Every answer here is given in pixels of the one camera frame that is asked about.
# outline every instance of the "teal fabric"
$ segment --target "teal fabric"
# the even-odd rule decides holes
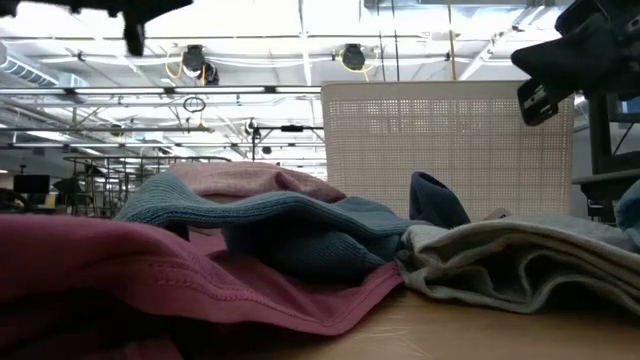
[[[624,193],[615,210],[618,227],[633,239],[640,253],[640,181]]]
[[[230,252],[314,282],[358,282],[393,261],[411,222],[373,201],[350,197],[328,204],[294,192],[272,192],[230,204],[205,200],[175,175],[147,180],[116,220],[163,227],[222,228]]]

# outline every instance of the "dark blue fabric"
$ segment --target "dark blue fabric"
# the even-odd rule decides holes
[[[446,229],[471,222],[453,191],[431,175],[413,173],[409,200],[411,220],[426,221]]]

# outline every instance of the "wooden table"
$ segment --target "wooden table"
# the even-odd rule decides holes
[[[233,359],[640,359],[640,321],[623,313],[518,315],[438,303],[400,289],[346,335],[324,338],[270,327],[218,339]]]

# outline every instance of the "yellow cable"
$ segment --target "yellow cable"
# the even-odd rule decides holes
[[[174,73],[171,72],[171,70],[169,70],[169,62],[167,61],[164,64],[164,69],[167,71],[167,75],[171,76],[174,79],[177,79],[180,77],[180,75],[182,75],[182,64],[184,61],[184,51],[182,53],[180,53],[180,69],[178,69],[178,75],[175,75]]]
[[[378,66],[378,52],[376,52],[376,59],[373,61],[373,64],[371,64],[368,68],[363,68],[362,70],[351,70],[349,69],[344,62],[342,61],[342,56],[344,55],[344,49],[342,49],[340,51],[340,54],[338,55],[340,57],[340,62],[342,63],[342,66],[349,72],[355,72],[355,73],[362,73],[364,74],[364,79],[369,82],[369,76],[367,75],[367,73],[369,71],[371,71],[371,69],[373,69],[374,67]]]
[[[449,11],[449,48],[451,52],[451,77],[453,80],[458,80],[456,74],[456,51],[453,46],[453,15],[451,10],[451,0],[447,0],[447,10]]]

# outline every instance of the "exposed ductwork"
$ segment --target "exposed ductwork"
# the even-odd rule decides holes
[[[42,69],[26,57],[0,43],[0,71],[20,78],[36,87],[86,87],[89,83],[74,74]]]
[[[16,76],[38,87],[53,87],[59,81],[54,76],[45,74],[28,59],[23,59],[17,54],[10,53],[0,44],[0,71]]]

